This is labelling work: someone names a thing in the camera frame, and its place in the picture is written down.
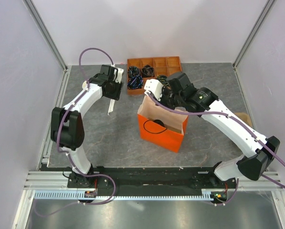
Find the black cup lid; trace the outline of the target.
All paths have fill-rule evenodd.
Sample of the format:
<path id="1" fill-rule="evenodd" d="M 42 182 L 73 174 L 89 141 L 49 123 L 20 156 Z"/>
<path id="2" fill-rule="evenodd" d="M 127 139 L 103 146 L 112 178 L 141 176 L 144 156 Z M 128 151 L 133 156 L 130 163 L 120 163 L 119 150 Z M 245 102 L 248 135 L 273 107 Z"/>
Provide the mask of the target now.
<path id="1" fill-rule="evenodd" d="M 166 128 L 166 127 L 165 127 L 165 124 L 164 124 L 161 120 L 159 120 L 159 119 L 155 119 L 155 120 L 153 120 L 153 122 L 156 123 L 156 124 L 158 124 L 158 125 L 160 125 L 160 126 L 163 127 L 163 128 Z"/>

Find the white straw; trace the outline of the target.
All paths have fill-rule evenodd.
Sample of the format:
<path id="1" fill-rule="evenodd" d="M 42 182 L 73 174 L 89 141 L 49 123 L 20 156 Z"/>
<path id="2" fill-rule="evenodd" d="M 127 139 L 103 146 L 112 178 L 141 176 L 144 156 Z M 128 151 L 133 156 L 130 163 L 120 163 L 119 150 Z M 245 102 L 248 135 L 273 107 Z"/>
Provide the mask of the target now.
<path id="1" fill-rule="evenodd" d="M 111 99 L 110 104 L 109 104 L 109 109 L 108 109 L 108 115 L 110 115 L 110 113 L 114 111 L 114 104 L 115 104 L 115 100 Z"/>

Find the stack of paper cups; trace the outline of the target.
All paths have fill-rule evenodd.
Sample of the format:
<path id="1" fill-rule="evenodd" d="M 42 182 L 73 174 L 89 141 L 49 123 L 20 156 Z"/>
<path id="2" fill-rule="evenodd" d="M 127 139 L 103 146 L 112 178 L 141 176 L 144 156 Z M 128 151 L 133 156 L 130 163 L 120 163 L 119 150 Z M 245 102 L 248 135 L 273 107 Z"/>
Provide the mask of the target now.
<path id="1" fill-rule="evenodd" d="M 87 82 L 86 82 L 86 81 L 83 82 L 82 88 L 83 88 L 83 89 L 87 88 Z"/>

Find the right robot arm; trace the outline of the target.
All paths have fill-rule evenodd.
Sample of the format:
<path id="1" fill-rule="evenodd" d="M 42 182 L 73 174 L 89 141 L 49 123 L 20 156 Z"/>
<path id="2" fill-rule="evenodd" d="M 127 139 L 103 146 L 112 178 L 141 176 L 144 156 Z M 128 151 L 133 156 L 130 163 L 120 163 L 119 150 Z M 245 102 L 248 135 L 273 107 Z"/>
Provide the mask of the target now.
<path id="1" fill-rule="evenodd" d="M 170 109 L 183 107 L 190 113 L 198 113 L 243 153 L 240 157 L 214 165 L 214 172 L 208 176 L 209 184 L 218 188 L 226 180 L 239 176 L 257 181 L 272 163 L 280 140 L 255 131 L 232 113 L 210 89 L 195 88 L 185 73 L 176 72 L 166 77 L 165 81 L 160 99 L 162 105 Z"/>

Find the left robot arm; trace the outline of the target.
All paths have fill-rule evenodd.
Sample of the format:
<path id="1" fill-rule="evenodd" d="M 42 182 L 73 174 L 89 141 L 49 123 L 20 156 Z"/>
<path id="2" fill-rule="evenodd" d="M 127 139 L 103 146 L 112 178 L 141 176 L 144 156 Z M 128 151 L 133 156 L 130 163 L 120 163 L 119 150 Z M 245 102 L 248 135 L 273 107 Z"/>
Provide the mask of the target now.
<path id="1" fill-rule="evenodd" d="M 65 154 L 71 163 L 69 181 L 78 180 L 83 187 L 91 187 L 95 177 L 93 166 L 83 149 L 85 132 L 83 117 L 92 105 L 102 97 L 109 98 L 108 113 L 120 99 L 124 70 L 115 65 L 102 65 L 100 72 L 82 84 L 82 91 L 64 107 L 51 112 L 51 140 L 57 152 Z"/>

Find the orange paper bag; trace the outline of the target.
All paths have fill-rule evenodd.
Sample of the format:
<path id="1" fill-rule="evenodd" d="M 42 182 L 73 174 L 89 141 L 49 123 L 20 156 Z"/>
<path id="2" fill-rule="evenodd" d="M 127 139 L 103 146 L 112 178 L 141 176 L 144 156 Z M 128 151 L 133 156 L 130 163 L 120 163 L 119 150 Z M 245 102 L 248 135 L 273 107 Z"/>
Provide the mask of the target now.
<path id="1" fill-rule="evenodd" d="M 169 112 L 145 96 L 138 112 L 138 126 L 143 140 L 177 153 L 186 132 L 188 116 Z M 153 122 L 161 120 L 166 128 Z"/>

